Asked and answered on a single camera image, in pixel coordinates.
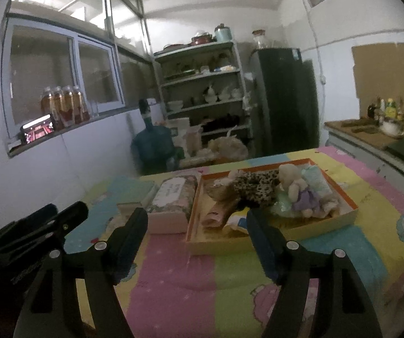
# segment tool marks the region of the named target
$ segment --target floral package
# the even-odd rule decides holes
[[[166,179],[147,208],[150,234],[186,232],[200,174]]]

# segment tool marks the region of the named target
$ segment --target yellow box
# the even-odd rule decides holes
[[[253,168],[244,168],[247,172],[257,172],[263,170],[277,169],[281,164],[294,164],[296,166],[316,165],[311,159],[300,159],[262,165]],[[342,228],[343,226],[353,224],[357,218],[358,206],[349,198],[345,191],[329,177],[322,169],[324,178],[329,183],[330,188],[336,194],[339,201],[339,210],[336,214],[324,219],[285,219],[282,217],[270,217],[269,224],[280,229],[287,240],[303,240],[309,237],[315,237],[326,232]],[[254,250],[251,239],[248,235],[225,236],[219,229],[204,229],[200,224],[201,215],[206,215],[210,208],[215,204],[204,191],[204,183],[207,180],[224,178],[229,172],[219,172],[206,174],[201,177],[197,186],[194,204],[192,206],[191,218],[189,220],[186,233],[186,245],[193,255],[211,254],[223,255],[230,253],[249,252]]]

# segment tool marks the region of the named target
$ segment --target leopard print fabric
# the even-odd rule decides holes
[[[245,172],[233,181],[233,187],[242,199],[268,207],[274,203],[279,183],[279,170]]]

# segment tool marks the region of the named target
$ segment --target silver screw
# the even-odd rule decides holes
[[[99,241],[94,246],[95,250],[104,250],[105,248],[106,248],[106,243],[104,241]]]
[[[287,243],[287,248],[290,249],[290,250],[296,250],[296,249],[299,248],[299,244],[296,243],[296,241],[289,241]]]
[[[346,252],[343,249],[335,249],[335,255],[338,258],[344,258],[346,256]]]
[[[61,252],[58,249],[52,250],[49,254],[49,257],[55,259],[58,258]]]

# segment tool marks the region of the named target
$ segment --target refrigerator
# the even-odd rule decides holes
[[[318,97],[311,61],[299,49],[266,48],[252,53],[258,104],[258,134],[265,156],[319,145]]]

